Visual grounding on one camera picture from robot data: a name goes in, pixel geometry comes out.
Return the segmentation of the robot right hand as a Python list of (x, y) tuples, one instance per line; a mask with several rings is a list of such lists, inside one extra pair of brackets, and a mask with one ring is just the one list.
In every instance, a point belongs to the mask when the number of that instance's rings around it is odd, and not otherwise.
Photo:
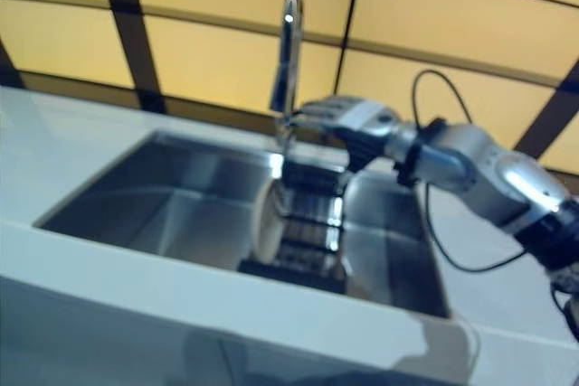
[(288, 121), (295, 128), (314, 129), (342, 142), (348, 153), (347, 171), (357, 173), (384, 154), (400, 117), (382, 103), (348, 95), (330, 95), (296, 109)]

